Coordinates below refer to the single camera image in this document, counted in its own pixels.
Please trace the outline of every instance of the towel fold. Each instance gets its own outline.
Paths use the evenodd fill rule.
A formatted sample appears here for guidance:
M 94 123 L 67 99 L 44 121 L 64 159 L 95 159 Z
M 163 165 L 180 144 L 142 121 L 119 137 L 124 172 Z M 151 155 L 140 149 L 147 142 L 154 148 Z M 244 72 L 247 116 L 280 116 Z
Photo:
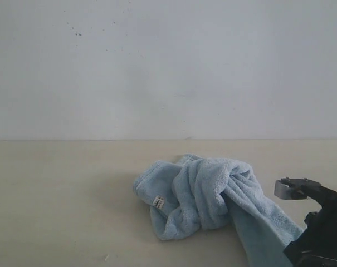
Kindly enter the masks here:
M 283 249 L 303 230 L 264 196 L 245 162 L 191 154 L 176 164 L 158 161 L 135 180 L 134 191 L 151 206 L 159 239 L 182 239 L 200 228 L 232 223 L 250 267 L 291 266 Z

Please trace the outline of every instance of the table surface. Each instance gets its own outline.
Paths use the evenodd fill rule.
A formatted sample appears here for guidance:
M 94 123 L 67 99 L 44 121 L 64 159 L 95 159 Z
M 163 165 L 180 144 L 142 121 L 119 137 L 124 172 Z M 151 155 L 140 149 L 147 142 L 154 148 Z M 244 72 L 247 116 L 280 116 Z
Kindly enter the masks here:
M 265 195 L 300 225 L 318 205 L 277 199 L 275 180 L 337 190 L 337 140 L 0 142 L 0 266 L 247 266 L 231 226 L 179 241 L 154 235 L 132 183 L 187 152 L 250 163 Z

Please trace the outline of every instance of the towel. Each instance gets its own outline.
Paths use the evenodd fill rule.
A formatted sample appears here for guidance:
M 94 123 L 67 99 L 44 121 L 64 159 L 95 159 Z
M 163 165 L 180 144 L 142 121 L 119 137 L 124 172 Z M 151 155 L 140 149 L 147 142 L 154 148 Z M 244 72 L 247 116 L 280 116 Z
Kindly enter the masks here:
M 183 239 L 231 223 L 250 267 L 292 266 L 283 250 L 303 229 L 264 196 L 245 162 L 186 154 L 175 164 L 154 163 L 133 188 L 150 205 L 159 239 Z

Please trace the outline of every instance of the towel tag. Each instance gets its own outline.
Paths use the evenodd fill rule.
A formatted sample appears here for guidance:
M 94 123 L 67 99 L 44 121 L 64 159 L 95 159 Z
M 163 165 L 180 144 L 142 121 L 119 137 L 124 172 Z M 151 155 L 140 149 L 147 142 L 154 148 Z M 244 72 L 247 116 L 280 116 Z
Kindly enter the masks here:
M 157 196 L 153 201 L 152 205 L 157 209 L 162 209 L 164 204 L 164 198 L 162 196 Z

